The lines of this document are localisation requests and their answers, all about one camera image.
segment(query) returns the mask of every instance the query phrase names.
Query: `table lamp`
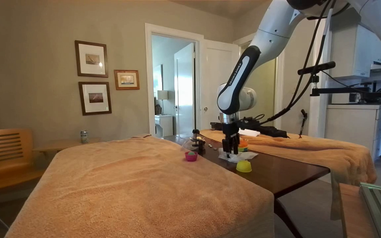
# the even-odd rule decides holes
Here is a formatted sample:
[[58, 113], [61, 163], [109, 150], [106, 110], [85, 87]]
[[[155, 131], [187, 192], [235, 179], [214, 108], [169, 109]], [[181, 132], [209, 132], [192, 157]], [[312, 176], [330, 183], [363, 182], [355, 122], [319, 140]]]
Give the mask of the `table lamp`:
[[167, 100], [168, 99], [168, 91], [167, 90], [158, 90], [157, 91], [157, 100], [161, 100], [162, 104], [163, 104], [163, 110], [162, 110], [162, 115], [164, 115], [164, 102], [163, 100]]

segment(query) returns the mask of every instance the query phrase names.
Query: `white door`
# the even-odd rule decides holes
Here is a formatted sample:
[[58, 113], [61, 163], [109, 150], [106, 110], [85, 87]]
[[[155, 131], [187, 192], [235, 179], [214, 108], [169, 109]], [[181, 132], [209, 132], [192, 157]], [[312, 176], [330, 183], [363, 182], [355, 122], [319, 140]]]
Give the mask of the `white door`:
[[237, 61], [239, 46], [204, 40], [203, 74], [201, 85], [201, 128], [211, 128], [210, 122], [220, 122], [217, 88], [227, 83]]
[[174, 54], [176, 134], [190, 134], [195, 125], [193, 43]]

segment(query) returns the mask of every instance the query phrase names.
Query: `beige towel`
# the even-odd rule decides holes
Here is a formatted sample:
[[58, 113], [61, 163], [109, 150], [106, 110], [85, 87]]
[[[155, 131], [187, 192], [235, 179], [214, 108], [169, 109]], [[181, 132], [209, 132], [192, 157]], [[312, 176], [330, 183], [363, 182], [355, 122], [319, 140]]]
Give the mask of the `beige towel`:
[[[203, 130], [201, 134], [221, 141], [221, 131]], [[242, 136], [248, 140], [248, 148], [253, 151], [276, 155], [296, 161], [322, 165], [331, 170], [332, 205], [331, 218], [340, 218], [339, 183], [359, 185], [360, 182], [374, 183], [377, 176], [369, 150], [361, 145], [288, 134], [289, 138]]]
[[7, 238], [274, 237], [273, 194], [175, 143], [134, 137], [59, 152]]

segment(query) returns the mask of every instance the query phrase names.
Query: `wooden table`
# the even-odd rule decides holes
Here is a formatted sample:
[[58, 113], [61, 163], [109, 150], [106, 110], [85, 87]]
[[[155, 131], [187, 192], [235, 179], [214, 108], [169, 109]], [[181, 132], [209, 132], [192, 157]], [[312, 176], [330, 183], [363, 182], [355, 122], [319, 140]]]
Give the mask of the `wooden table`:
[[[189, 137], [186, 137], [185, 135], [168, 136], [163, 138], [180, 145], [189, 139]], [[251, 159], [252, 172], [242, 173], [236, 170], [235, 163], [218, 158], [218, 151], [208, 146], [210, 144], [215, 148], [221, 148], [221, 142], [208, 138], [205, 138], [205, 141], [205, 153], [202, 154], [202, 156], [266, 190], [271, 191], [275, 198], [274, 213], [283, 220], [296, 238], [302, 238], [301, 233], [278, 198], [328, 174], [330, 172], [329, 168], [253, 151], [258, 155]]]
[[343, 234], [347, 238], [375, 238], [368, 208], [360, 194], [360, 187], [339, 184], [342, 204]]
[[[91, 143], [97, 143], [101, 142], [100, 137], [94, 137], [94, 138], [89, 138], [89, 142], [86, 144], [91, 144]], [[49, 151], [62, 151], [64, 149], [74, 147], [74, 146], [79, 146], [79, 145], [84, 145], [80, 142], [80, 139], [77, 140], [51, 140], [47, 142], [46, 144], [39, 146], [37, 148], [34, 148], [34, 152], [42, 152], [45, 155], [45, 158], [48, 159], [48, 152]]]

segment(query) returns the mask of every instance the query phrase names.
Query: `lampshade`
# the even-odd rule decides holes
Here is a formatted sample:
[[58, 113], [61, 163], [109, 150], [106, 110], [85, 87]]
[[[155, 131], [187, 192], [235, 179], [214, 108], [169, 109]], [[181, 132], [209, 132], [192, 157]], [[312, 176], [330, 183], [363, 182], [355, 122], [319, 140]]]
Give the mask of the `lampshade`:
[[157, 91], [157, 100], [167, 100], [167, 99], [168, 99], [168, 91], [166, 90]]

